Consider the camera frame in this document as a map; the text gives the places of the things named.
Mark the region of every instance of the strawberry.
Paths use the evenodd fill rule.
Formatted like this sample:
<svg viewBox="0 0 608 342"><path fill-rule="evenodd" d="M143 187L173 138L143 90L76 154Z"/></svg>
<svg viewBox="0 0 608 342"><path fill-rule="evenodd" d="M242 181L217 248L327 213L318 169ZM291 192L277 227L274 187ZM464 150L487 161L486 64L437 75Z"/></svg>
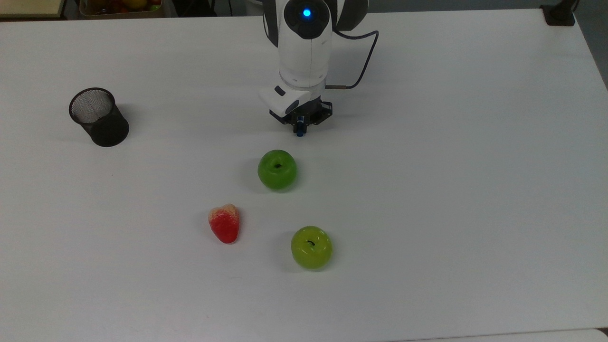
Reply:
<svg viewBox="0 0 608 342"><path fill-rule="evenodd" d="M209 212L209 225L211 230L223 243L232 243L237 239L240 219L237 207L227 204L220 208L213 208Z"/></svg>

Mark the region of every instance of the floor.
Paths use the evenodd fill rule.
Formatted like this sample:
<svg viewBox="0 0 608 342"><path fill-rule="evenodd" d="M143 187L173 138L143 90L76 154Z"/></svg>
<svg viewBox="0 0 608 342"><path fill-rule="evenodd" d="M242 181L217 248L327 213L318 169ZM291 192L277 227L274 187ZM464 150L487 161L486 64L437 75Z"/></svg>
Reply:
<svg viewBox="0 0 608 342"><path fill-rule="evenodd" d="M174 1L177 9L183 9L183 3L191 0ZM200 4L196 5L196 1L205 0L194 0L195 5L190 8L186 16L208 15L207 10L202 9ZM213 11L218 16L229 16L230 8L232 8L232 15L244 16L247 15L247 1L250 0L215 0ZM557 4L558 2L559 0L369 0L369 12L537 9L542 4ZM255 9L255 6L250 3L249 9ZM65 13L68 19L79 19L78 8L73 0L67 0ZM575 15L604 79L604 84L608 88L608 0L581 0Z"/></svg>

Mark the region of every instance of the black cable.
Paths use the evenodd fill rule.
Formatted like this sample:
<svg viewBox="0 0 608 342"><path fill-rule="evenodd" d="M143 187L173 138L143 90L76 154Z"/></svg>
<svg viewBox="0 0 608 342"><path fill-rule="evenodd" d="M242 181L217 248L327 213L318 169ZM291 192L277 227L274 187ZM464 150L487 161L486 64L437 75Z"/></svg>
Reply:
<svg viewBox="0 0 608 342"><path fill-rule="evenodd" d="M264 33L266 34L266 38L270 39L268 37L268 30L266 28L266 16L264 14L262 14L262 21L264 22Z"/></svg>
<svg viewBox="0 0 608 342"><path fill-rule="evenodd" d="M370 33L364 34L363 36L355 36L355 37L345 35L344 33L338 32L338 31L334 31L334 33L342 38L349 39L349 40L360 40L363 38L371 37L372 35L376 35L376 38L374 38L374 42L371 45L370 53L367 55L367 59L365 60L365 64L363 65L363 70L361 70L361 75L359 75L359 79L357 79L357 82L355 82L353 85L350 85L350 86L345 86L345 85L326 85L325 86L325 89L353 89L354 87L356 87L359 84L359 82L361 82L361 79L363 78L363 75L365 74L365 70L367 69L367 64L370 62L371 54L374 52L374 47L376 47L376 42L378 41L380 32L372 31Z"/></svg>
<svg viewBox="0 0 608 342"><path fill-rule="evenodd" d="M192 8L192 5L194 5L195 1L196 1L196 0L192 0L192 1L190 1L190 5L188 5L188 7L186 7L186 9L184 10L184 12L182 13L182 15L181 15L181 16L185 16L185 15L186 15L186 13L188 13L188 11L189 11L189 10Z"/></svg>

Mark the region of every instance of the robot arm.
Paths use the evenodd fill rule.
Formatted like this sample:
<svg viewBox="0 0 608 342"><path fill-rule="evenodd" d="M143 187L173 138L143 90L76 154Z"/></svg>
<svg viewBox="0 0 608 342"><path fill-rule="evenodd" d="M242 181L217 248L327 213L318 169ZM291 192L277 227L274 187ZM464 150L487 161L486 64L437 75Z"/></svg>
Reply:
<svg viewBox="0 0 608 342"><path fill-rule="evenodd" d="M278 47L275 85L260 91L271 114L292 124L299 136L309 124L331 115L321 102L334 30L351 30L367 12L368 0L264 0L268 38Z"/></svg>

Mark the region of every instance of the toy fruit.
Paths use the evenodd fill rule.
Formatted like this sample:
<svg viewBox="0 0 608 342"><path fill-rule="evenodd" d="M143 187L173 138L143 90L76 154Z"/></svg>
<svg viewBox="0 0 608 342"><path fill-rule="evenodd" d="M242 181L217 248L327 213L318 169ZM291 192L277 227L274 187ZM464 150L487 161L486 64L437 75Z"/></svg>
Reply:
<svg viewBox="0 0 608 342"><path fill-rule="evenodd" d="M209 226L211 231L223 243L232 243L238 237L240 218L237 207L227 204L223 207L213 208L209 212Z"/></svg>
<svg viewBox="0 0 608 342"><path fill-rule="evenodd" d="M330 237L319 227L306 226L291 239L291 254L303 268L315 270L331 259L333 247Z"/></svg>
<svg viewBox="0 0 608 342"><path fill-rule="evenodd" d="M272 189L281 190L291 185L297 174L294 158L283 150L267 152L258 164L258 177Z"/></svg>
<svg viewBox="0 0 608 342"><path fill-rule="evenodd" d="M148 0L122 0L122 2L132 10L142 9L148 4Z"/></svg>

